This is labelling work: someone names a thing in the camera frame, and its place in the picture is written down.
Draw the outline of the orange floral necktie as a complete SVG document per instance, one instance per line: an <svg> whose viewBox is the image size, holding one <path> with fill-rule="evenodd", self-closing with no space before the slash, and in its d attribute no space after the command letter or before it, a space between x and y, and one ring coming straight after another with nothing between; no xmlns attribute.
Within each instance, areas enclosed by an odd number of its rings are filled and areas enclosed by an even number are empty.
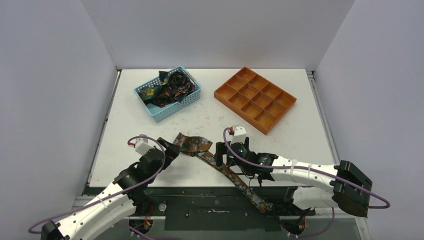
<svg viewBox="0 0 424 240"><path fill-rule="evenodd" d="M180 147L180 152L196 157L224 175L261 213L273 210L274 205L257 195L229 166L221 156L210 152L213 142L202 136L186 136L181 132L172 142Z"/></svg>

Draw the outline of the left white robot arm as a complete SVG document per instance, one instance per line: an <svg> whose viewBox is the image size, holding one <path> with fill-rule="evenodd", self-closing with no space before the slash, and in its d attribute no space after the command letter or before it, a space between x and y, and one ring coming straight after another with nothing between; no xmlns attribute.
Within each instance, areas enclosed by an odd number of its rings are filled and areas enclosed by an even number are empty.
<svg viewBox="0 0 424 240"><path fill-rule="evenodd" d="M41 228L42 240L93 240L121 219L144 215L149 210L145 190L157 175L179 156L180 147L163 138L132 137L128 145L140 155L122 170L95 198L58 221L49 220Z"/></svg>

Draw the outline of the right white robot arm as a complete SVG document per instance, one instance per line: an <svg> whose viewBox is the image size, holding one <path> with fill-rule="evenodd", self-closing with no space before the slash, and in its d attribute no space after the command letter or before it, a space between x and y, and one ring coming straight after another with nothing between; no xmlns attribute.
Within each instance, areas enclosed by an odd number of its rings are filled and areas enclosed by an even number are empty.
<svg viewBox="0 0 424 240"><path fill-rule="evenodd" d="M347 214L367 217L373 182L356 165L320 165L299 162L273 153L250 151L246 144L218 142L215 157L222 166L223 156L230 166L238 166L243 175L261 183L292 182L301 186L283 199L282 207L290 215L308 208L338 207Z"/></svg>

